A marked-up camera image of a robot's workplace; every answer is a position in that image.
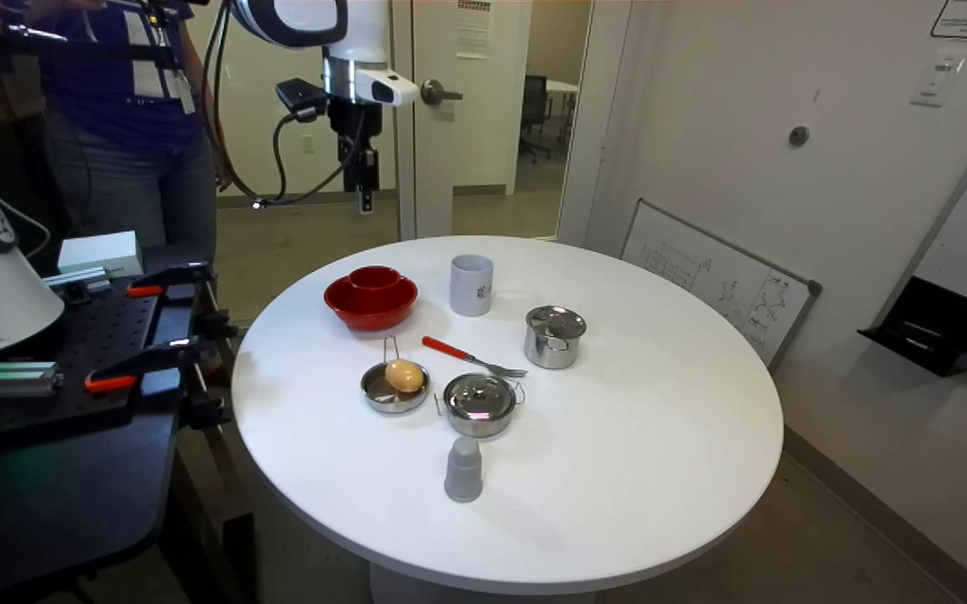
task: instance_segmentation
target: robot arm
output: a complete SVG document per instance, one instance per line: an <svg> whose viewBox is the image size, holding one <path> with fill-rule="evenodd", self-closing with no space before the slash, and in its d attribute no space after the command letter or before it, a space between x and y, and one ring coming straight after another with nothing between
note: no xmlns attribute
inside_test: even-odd
<svg viewBox="0 0 967 604"><path fill-rule="evenodd" d="M351 104L414 104L388 66L388 0L235 0L235 15L280 46L322 46L322 90Z"/></svg>
<svg viewBox="0 0 967 604"><path fill-rule="evenodd" d="M382 104L403 108L419 86L388 66L388 0L235 0L235 15L280 46L322 46L322 90L338 134L347 190L374 212L380 159L369 137L382 132Z"/></svg>

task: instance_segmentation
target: silver pot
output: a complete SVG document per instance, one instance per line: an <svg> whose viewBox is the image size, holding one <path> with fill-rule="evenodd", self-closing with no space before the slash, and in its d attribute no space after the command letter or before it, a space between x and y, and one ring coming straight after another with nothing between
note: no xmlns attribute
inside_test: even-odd
<svg viewBox="0 0 967 604"><path fill-rule="evenodd" d="M515 387L492 373L465 373L451 378L439 399L448 424L474 438L504 433L515 419L515 410Z"/></svg>
<svg viewBox="0 0 967 604"><path fill-rule="evenodd" d="M523 315L523 357L545 370L569 370L577 359L577 343L589 332L583 315L560 305L539 305Z"/></svg>

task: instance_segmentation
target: white wall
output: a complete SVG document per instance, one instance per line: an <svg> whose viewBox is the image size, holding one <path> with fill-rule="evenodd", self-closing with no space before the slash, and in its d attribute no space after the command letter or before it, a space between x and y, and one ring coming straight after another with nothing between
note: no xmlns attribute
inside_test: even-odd
<svg viewBox="0 0 967 604"><path fill-rule="evenodd" d="M942 0L641 0L601 144L589 246L620 251L639 199L824 283L775 378L789 427L967 568L967 378L871 324L967 167L967 65L911 97Z"/></svg>
<svg viewBox="0 0 967 604"><path fill-rule="evenodd" d="M589 0L535 0L526 71L554 80L582 77Z"/></svg>

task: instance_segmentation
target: bowl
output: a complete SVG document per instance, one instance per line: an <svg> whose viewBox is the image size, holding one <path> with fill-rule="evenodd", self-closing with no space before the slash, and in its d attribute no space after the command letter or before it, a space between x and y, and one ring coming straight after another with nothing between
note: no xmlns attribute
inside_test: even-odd
<svg viewBox="0 0 967 604"><path fill-rule="evenodd" d="M382 292L382 288L395 288L395 283L403 283L403 274L389 264L362 264L351 273L351 284L355 292Z"/></svg>
<svg viewBox="0 0 967 604"><path fill-rule="evenodd" d="M389 288L362 292L351 278L334 283L322 302L355 332L380 332L399 324L416 302L416 283L399 278Z"/></svg>
<svg viewBox="0 0 967 604"><path fill-rule="evenodd" d="M423 387L416 392L395 392L389 382L388 382L388 363L374 367L362 373L360 378L360 389L365 395L365 403L382 411L382 415L403 415L410 410L416 410L428 392L431 392L431 376L423 373Z"/></svg>

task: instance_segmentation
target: red bowl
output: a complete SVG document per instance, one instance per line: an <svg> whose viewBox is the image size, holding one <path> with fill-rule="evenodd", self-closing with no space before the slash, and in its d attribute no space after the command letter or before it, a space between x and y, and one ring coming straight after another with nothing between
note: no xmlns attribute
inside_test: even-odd
<svg viewBox="0 0 967 604"><path fill-rule="evenodd" d="M351 284L351 278L338 278L322 292L322 302L351 327L360 327L360 332L392 327L410 315L416 302L416 283L399 278L392 288L360 292Z"/></svg>
<svg viewBox="0 0 967 604"><path fill-rule="evenodd" d="M389 264L362 264L351 273L351 284L360 292L395 288L395 283L403 283L403 274Z"/></svg>

